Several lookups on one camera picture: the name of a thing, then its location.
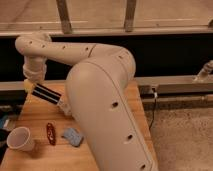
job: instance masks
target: table surface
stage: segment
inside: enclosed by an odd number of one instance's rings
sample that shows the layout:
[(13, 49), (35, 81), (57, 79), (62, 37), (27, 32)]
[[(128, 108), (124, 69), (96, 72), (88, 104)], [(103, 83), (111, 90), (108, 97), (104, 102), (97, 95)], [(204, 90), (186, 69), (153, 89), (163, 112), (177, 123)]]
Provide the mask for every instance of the table surface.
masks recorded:
[[(63, 83), (51, 83), (46, 86), (61, 93), (62, 98), (66, 100)], [(147, 146), (157, 161), (136, 82), (133, 81), (128, 85), (125, 96)], [(49, 145), (47, 140), (46, 124), (48, 122), (51, 122), (56, 129), (55, 146)], [(7, 149), (0, 168), (2, 171), (98, 171), (86, 140), (79, 148), (75, 148), (61, 138), (68, 127), (76, 128), (79, 132), (81, 129), (72, 117), (65, 117), (57, 106), (28, 95), (17, 126), (26, 126), (31, 130), (36, 141), (36, 148), (31, 153)]]

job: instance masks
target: black cable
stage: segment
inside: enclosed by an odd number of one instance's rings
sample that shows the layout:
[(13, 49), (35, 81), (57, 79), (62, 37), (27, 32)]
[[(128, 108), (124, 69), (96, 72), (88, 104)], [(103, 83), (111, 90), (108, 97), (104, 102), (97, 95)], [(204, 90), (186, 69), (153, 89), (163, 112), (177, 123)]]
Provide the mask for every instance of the black cable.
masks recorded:
[(153, 92), (154, 92), (155, 101), (154, 101), (153, 108), (152, 108), (152, 121), (151, 121), (151, 123), (149, 125), (149, 130), (151, 130), (152, 125), (153, 125), (153, 123), (155, 121), (155, 110), (156, 110), (156, 106), (157, 106), (157, 92), (156, 92), (155, 89), (153, 89)]

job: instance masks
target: paper cup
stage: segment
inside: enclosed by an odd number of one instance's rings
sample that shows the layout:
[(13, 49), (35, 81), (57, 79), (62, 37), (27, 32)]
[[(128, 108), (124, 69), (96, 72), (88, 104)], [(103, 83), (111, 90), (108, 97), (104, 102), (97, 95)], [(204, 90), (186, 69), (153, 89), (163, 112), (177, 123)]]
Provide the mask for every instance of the paper cup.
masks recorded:
[(35, 141), (27, 127), (18, 127), (8, 135), (7, 145), (14, 150), (31, 151), (35, 146)]

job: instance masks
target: cable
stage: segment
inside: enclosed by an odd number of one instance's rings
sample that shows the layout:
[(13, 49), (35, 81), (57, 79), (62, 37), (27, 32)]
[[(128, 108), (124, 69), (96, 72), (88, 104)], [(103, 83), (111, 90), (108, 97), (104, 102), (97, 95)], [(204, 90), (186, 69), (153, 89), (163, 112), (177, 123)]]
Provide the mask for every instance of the cable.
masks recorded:
[(154, 105), (153, 105), (153, 108), (152, 108), (152, 121), (151, 121), (151, 123), (149, 125), (149, 130), (151, 130), (152, 125), (153, 125), (154, 120), (155, 120), (155, 109), (156, 109), (156, 106), (157, 106), (157, 98), (158, 98), (158, 93), (157, 93), (156, 89), (152, 88), (152, 90), (154, 92), (154, 100), (155, 101), (154, 101)]

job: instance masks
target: background wall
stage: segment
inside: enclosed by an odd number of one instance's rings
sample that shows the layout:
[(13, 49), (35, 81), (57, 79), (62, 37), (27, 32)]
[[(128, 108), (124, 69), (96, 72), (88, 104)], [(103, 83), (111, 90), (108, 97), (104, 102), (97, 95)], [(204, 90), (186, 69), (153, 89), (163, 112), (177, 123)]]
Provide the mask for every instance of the background wall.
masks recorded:
[[(23, 80), (23, 57), (15, 38), (0, 39), (0, 81)], [(213, 34), (58, 37), (53, 41), (99, 42), (124, 46), (135, 57), (136, 76), (195, 75), (213, 59)], [(48, 61), (46, 79), (65, 79), (70, 66)]]

